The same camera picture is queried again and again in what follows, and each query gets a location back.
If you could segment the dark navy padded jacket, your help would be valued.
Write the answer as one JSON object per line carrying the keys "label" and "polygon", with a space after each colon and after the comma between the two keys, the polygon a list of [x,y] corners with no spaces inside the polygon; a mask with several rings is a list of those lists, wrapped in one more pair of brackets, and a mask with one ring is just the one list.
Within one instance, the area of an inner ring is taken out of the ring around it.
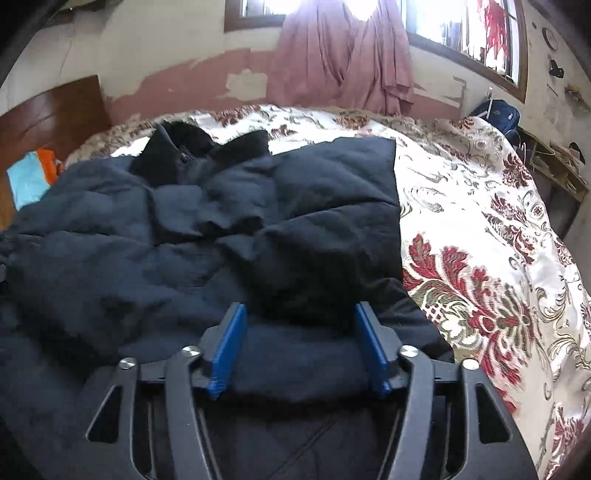
{"label": "dark navy padded jacket", "polygon": [[74,447],[119,360],[170,358],[230,304],[249,327],[207,426],[228,479],[374,479],[394,409],[356,344],[366,301],[453,354],[403,285],[397,144],[281,154],[163,123],[135,157],[69,167],[1,234],[1,475],[84,479]]}

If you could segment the floral bed cover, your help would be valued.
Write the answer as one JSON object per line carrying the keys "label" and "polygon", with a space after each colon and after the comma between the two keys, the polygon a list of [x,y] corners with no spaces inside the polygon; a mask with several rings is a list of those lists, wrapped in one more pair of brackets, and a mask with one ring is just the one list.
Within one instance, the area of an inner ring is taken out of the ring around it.
{"label": "floral bed cover", "polygon": [[287,152],[341,137],[397,143],[405,285],[476,359],[513,414],[542,479],[590,475],[590,292],[524,162],[475,118],[249,105],[188,111],[218,143],[250,131]]}

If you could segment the wooden shelf rack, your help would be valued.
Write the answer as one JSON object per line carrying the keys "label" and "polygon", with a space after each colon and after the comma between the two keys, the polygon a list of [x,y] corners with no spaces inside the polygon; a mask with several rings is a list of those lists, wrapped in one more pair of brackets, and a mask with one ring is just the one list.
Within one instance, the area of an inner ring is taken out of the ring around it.
{"label": "wooden shelf rack", "polygon": [[546,206],[550,226],[565,240],[590,187],[566,152],[519,127],[525,163]]}

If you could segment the orange blue striped pillow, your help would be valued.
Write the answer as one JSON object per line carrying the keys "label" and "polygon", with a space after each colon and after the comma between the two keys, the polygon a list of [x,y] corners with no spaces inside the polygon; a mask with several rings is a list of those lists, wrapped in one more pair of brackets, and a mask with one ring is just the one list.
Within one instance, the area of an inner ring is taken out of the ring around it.
{"label": "orange blue striped pillow", "polygon": [[39,201],[62,171],[63,165],[52,150],[27,152],[7,169],[15,209]]}

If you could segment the blue backpack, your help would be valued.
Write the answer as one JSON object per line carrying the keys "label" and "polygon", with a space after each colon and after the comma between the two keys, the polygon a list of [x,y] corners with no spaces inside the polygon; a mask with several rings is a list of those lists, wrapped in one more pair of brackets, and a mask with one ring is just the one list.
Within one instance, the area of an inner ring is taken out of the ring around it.
{"label": "blue backpack", "polygon": [[504,135],[516,130],[521,118],[519,110],[502,99],[485,100],[470,115],[483,118]]}

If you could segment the brown wooden headboard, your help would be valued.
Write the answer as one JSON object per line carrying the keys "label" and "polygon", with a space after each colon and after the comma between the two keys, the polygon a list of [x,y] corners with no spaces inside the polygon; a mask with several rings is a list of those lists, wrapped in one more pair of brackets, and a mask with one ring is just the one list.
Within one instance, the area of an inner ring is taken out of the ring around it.
{"label": "brown wooden headboard", "polygon": [[38,148],[64,160],[90,136],[109,129],[110,119],[96,75],[38,94],[1,116],[1,227],[14,207],[7,169]]}

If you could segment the pink curtain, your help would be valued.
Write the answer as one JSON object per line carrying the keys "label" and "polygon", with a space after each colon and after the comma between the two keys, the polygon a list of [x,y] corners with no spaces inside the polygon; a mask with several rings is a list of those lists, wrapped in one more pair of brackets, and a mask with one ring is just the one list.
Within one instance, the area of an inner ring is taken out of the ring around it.
{"label": "pink curtain", "polygon": [[398,3],[377,1],[362,20],[344,1],[305,1],[283,20],[266,99],[283,107],[408,114],[414,77]]}

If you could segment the brown framed window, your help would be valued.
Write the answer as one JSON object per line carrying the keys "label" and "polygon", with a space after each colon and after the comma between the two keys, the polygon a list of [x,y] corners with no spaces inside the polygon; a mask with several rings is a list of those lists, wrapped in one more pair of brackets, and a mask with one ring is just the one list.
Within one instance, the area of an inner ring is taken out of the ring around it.
{"label": "brown framed window", "polygon": [[485,52],[484,7],[489,1],[400,1],[409,43],[459,64],[524,102],[528,84],[528,42],[521,1],[497,1],[509,15],[507,58]]}

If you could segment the red hanging garment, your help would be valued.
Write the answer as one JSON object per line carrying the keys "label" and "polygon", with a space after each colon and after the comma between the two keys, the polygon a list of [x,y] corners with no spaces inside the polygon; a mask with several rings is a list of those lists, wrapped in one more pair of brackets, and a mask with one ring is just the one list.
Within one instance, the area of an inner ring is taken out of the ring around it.
{"label": "red hanging garment", "polygon": [[484,24],[486,33],[485,52],[493,51],[494,58],[500,52],[510,57],[509,27],[507,10],[497,1],[489,1],[484,7]]}

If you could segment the round wall clock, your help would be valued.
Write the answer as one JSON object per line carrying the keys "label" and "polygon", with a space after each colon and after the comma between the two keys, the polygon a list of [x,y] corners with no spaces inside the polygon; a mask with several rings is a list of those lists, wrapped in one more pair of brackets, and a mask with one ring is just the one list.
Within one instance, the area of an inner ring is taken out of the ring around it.
{"label": "round wall clock", "polygon": [[559,42],[558,42],[557,37],[554,34],[554,32],[549,27],[543,27],[542,28],[542,35],[543,35],[544,41],[545,41],[546,45],[548,46],[548,48],[553,52],[557,52],[558,47],[559,47]]}

